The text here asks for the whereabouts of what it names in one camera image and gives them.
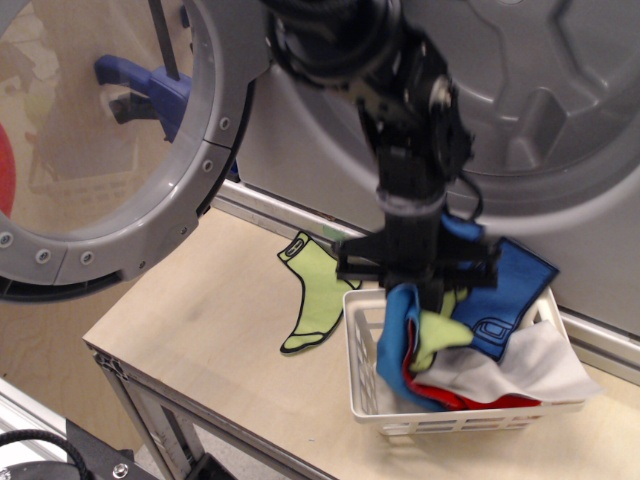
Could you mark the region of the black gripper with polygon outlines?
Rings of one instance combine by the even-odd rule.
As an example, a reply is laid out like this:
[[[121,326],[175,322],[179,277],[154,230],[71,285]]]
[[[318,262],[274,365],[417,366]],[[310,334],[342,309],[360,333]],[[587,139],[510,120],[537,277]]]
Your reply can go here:
[[[422,309],[436,313],[450,290],[497,285],[499,247],[447,230],[442,197],[380,197],[378,204],[381,230],[333,245],[339,279],[374,281],[386,290],[414,284]]]

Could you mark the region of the black robot base bottom left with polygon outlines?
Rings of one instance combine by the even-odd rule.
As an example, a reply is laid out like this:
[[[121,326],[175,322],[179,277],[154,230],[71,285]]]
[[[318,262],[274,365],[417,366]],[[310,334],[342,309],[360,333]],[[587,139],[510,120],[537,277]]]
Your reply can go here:
[[[1,446],[45,442],[60,448],[65,460],[37,460],[1,467],[2,479],[156,479],[142,468],[131,450],[116,450],[73,422],[67,424],[71,439],[39,429],[1,434]]]

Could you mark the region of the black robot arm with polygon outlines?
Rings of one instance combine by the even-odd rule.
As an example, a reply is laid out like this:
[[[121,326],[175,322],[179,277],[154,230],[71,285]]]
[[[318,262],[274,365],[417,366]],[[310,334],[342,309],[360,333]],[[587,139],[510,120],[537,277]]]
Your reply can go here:
[[[357,110],[377,161],[376,233],[334,245],[343,280],[386,290],[414,285],[424,309],[446,292],[493,287],[498,247],[449,232],[446,191],[464,180],[472,135],[464,127],[448,66],[397,1],[270,1],[267,41],[295,80]]]

